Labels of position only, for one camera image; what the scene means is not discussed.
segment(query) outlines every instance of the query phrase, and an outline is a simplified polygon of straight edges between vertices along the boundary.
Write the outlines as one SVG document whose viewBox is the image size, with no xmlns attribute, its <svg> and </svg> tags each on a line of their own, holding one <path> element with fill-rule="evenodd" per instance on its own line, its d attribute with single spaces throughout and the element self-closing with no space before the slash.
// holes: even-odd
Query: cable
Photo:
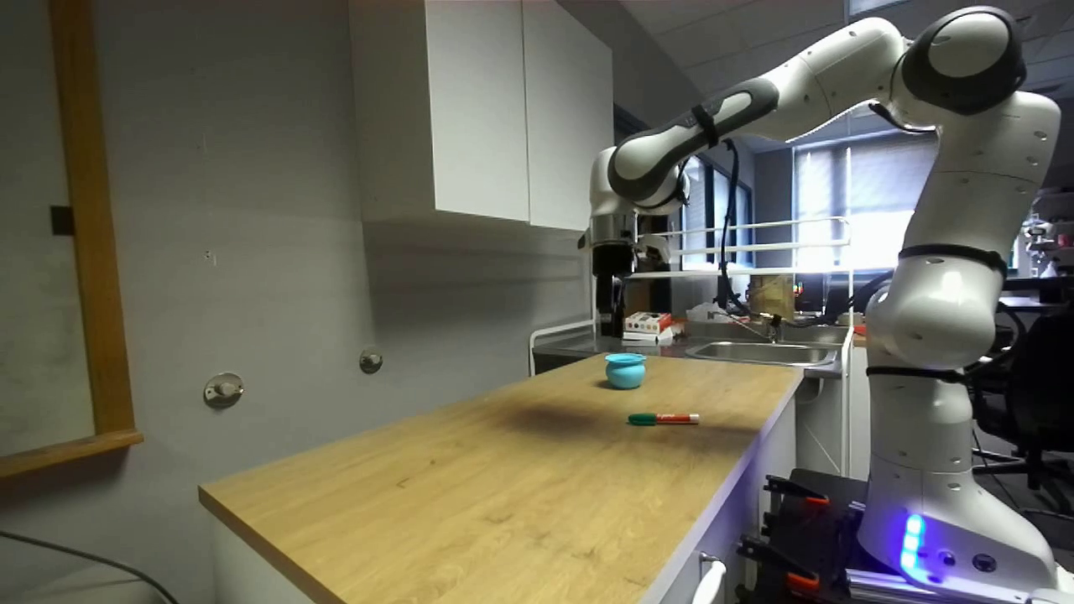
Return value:
<svg viewBox="0 0 1074 604">
<path fill-rule="evenodd" d="M 997 333 L 992 351 L 979 357 L 970 368 L 1004 366 L 1013 357 L 1017 342 L 1029 337 L 1029 323 L 1011 307 L 997 303 L 997 312 L 1013 326 L 1013 340 L 1004 342 Z"/>
<path fill-rule="evenodd" d="M 75 552 L 75 546 L 65 546 L 65 544 L 9 533 L 9 531 L 0 531 L 0 538 L 4 539 L 16 539 L 16 544 L 31 544 L 31 546 L 43 546 L 43 552 L 59 552 L 59 554 L 68 554 L 68 558 L 96 562 L 96 563 L 103 563 L 103 566 L 114 566 L 114 569 L 126 569 L 126 575 L 139 577 L 140 584 L 155 588 L 167 604 L 180 604 L 176 593 L 165 584 L 159 584 L 155 577 L 147 577 L 139 566 L 87 554 L 87 552 Z"/>
<path fill-rule="evenodd" d="M 1020 509 L 1020 512 L 1074 525 L 1070 512 L 1058 512 L 1058 509 L 1047 509 L 1047 508 L 1029 508 L 1029 509 Z"/>
<path fill-rule="evenodd" d="M 1020 508 L 1020 499 L 1009 489 L 1009 483 L 997 474 L 985 474 L 985 477 L 992 477 L 992 483 L 1004 492 L 1009 508 Z"/>
<path fill-rule="evenodd" d="M 732 228 L 738 223 L 736 216 L 736 188 L 738 188 L 738 149 L 732 137 L 727 137 L 729 152 L 732 152 L 732 180 L 729 180 L 729 208 L 727 208 L 727 224 L 723 224 L 723 237 L 719 237 L 719 278 L 714 278 L 714 303 L 719 310 L 729 310 L 736 307 L 743 312 L 743 303 L 736 300 L 736 290 L 732 290 L 732 276 L 729 276 L 729 237 L 732 237 Z"/>
</svg>

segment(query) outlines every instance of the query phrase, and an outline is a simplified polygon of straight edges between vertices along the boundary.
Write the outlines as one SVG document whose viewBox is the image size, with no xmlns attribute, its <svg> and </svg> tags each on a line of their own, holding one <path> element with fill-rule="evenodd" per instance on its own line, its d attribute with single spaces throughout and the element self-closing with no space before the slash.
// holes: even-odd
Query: blue bowl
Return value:
<svg viewBox="0 0 1074 604">
<path fill-rule="evenodd" d="M 638 389 L 646 382 L 646 357 L 610 351 L 605 357 L 605 375 L 610 389 Z"/>
</svg>

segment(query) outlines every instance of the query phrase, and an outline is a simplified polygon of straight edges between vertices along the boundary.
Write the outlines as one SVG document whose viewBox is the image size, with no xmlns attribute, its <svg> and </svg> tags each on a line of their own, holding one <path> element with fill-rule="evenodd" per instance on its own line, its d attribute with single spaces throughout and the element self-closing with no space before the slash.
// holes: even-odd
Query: white cabinet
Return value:
<svg viewBox="0 0 1074 604">
<path fill-rule="evenodd" d="M 215 601 L 230 604 L 312 604 L 279 566 L 271 566 L 234 531 L 212 517 Z"/>
<path fill-rule="evenodd" d="M 530 224 L 590 224 L 590 166 L 610 144 L 610 49 L 557 0 L 524 5 Z"/>
<path fill-rule="evenodd" d="M 806 375 L 799 404 L 799 469 L 846 477 L 846 363 L 843 375 Z"/>
<path fill-rule="evenodd" d="M 869 351 L 868 347 L 849 348 L 846 363 L 846 380 L 849 380 L 849 406 L 846 406 L 846 422 L 849 422 L 849 469 L 846 477 L 853 480 L 869 480 L 872 467 L 872 399 L 869 399 Z"/>
<path fill-rule="evenodd" d="M 686 604 L 713 562 L 727 563 L 719 604 L 732 604 L 736 584 L 756 584 L 756 566 L 738 554 L 738 538 L 758 538 L 770 512 L 765 477 L 793 477 L 796 469 L 796 404 L 758 432 L 749 456 L 736 467 L 727 489 L 714 492 L 713 508 L 699 517 L 699 533 L 690 533 L 663 577 L 647 588 L 646 604 Z"/>
<path fill-rule="evenodd" d="M 554 0 L 353 0 L 362 218 L 587 224 L 610 54 Z"/>
</svg>

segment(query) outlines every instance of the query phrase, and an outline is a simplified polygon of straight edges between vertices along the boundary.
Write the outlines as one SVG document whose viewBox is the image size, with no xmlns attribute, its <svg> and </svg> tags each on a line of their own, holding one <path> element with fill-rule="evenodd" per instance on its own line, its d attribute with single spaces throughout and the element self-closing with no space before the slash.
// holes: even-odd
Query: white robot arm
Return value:
<svg viewBox="0 0 1074 604">
<path fill-rule="evenodd" d="M 732 133 L 789 142 L 855 104 L 938 132 L 896 276 L 869 303 L 872 474 L 859 544 L 941 601 L 1074 597 L 1044 538 L 973 483 L 973 413 L 956 382 L 995 342 L 1004 253 L 1061 128 L 1058 104 L 1017 92 L 1020 81 L 1020 45 L 1000 11 L 947 14 L 920 39 L 869 17 L 593 166 L 593 216 L 646 213 L 676 193 L 686 157 Z"/>
</svg>

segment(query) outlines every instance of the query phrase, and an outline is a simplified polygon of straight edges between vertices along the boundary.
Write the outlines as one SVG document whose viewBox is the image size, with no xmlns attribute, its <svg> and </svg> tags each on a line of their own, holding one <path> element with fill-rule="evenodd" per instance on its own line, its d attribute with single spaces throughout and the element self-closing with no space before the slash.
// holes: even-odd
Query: pen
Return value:
<svg viewBox="0 0 1074 604">
<path fill-rule="evenodd" d="M 703 413 L 630 413 L 630 425 L 699 425 Z"/>
</svg>

